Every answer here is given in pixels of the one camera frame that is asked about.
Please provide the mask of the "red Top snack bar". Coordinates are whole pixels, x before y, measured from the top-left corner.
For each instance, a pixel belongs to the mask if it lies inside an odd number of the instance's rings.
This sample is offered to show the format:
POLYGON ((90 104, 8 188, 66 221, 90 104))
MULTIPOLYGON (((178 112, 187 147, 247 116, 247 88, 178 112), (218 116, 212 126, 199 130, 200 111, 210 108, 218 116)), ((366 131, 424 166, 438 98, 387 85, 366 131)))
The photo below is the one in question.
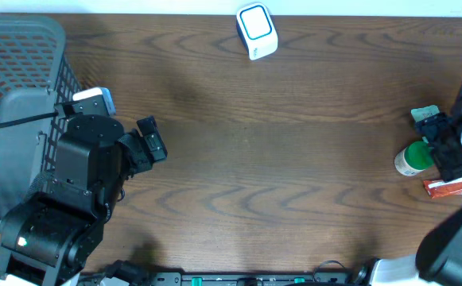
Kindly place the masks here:
POLYGON ((444 182, 443 180, 424 180, 423 184, 431 199, 462 195, 462 177, 448 182, 444 182))

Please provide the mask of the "light blue wipes pack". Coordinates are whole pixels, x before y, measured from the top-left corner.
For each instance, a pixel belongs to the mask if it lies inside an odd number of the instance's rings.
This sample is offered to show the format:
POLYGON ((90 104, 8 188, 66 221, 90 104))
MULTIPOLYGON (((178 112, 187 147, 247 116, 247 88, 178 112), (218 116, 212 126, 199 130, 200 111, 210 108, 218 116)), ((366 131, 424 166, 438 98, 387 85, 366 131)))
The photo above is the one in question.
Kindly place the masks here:
POLYGON ((427 145, 431 145, 436 139, 441 121, 445 119, 444 115, 436 105, 430 105, 420 108, 414 108, 410 111, 414 120, 413 127, 421 139, 427 145))

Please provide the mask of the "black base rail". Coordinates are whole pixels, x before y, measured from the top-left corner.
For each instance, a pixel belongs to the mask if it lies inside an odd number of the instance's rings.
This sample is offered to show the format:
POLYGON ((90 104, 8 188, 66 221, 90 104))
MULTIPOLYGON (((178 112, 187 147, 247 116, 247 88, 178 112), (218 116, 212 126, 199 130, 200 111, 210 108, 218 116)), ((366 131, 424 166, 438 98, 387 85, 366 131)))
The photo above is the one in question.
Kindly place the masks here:
POLYGON ((357 269, 338 261, 325 261, 305 272, 185 272, 182 269, 143 269, 129 261, 116 261, 103 271, 82 274, 83 286, 358 286, 371 283, 372 266, 357 269))

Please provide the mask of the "white barcode scanner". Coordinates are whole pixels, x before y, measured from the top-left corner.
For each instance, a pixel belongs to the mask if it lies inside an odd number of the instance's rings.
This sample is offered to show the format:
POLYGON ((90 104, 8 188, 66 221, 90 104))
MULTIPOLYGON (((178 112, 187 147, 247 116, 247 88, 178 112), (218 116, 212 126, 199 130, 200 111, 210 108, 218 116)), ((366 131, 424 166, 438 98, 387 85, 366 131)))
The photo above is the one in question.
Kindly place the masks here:
POLYGON ((258 60, 278 49, 278 33, 269 10, 261 2, 242 7, 236 13, 236 29, 250 60, 258 60))

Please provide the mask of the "grey plastic mesh basket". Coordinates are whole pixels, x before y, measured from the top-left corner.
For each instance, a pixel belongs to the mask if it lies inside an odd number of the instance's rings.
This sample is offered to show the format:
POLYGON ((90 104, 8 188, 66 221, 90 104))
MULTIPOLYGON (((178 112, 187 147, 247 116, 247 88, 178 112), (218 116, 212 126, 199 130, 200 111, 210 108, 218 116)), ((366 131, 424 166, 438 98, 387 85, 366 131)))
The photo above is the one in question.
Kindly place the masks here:
MULTIPOLYGON (((51 18, 0 15, 0 123, 51 113, 80 90, 65 45, 63 28, 51 18)), ((0 129, 0 222, 35 176, 53 168, 65 130, 55 118, 0 129)))

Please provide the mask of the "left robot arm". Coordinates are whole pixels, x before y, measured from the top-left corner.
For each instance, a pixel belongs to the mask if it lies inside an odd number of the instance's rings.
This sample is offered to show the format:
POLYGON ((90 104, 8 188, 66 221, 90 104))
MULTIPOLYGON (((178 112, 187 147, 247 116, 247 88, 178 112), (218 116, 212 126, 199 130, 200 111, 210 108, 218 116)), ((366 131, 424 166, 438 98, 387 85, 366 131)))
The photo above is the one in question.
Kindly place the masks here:
POLYGON ((68 122, 55 167, 38 174, 0 225, 0 285, 74 284, 103 240, 123 184, 167 157, 152 116, 130 132, 95 100, 56 104, 68 122))

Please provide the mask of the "green lid jar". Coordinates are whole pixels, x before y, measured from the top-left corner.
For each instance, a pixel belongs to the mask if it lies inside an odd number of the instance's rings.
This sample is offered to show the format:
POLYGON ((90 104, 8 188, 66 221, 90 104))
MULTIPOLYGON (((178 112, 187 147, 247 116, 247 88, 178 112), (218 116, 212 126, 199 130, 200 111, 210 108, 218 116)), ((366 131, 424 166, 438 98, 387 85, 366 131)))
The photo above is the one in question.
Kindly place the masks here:
POLYGON ((429 145, 424 141, 415 141, 405 147, 394 158, 394 166, 403 176, 416 176, 434 166, 429 145))

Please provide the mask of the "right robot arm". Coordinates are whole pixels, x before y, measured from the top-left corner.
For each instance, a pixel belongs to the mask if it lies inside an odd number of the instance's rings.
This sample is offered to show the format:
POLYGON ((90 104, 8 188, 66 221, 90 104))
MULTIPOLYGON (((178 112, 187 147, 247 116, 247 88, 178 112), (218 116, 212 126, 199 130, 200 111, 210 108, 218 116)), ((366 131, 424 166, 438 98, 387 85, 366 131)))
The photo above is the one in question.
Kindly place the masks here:
MULTIPOLYGON (((462 177, 462 84, 450 114, 433 115, 415 128, 427 139, 441 178, 462 177)), ((359 285, 462 286, 462 206, 423 238, 414 255, 377 259, 355 280, 359 285)))

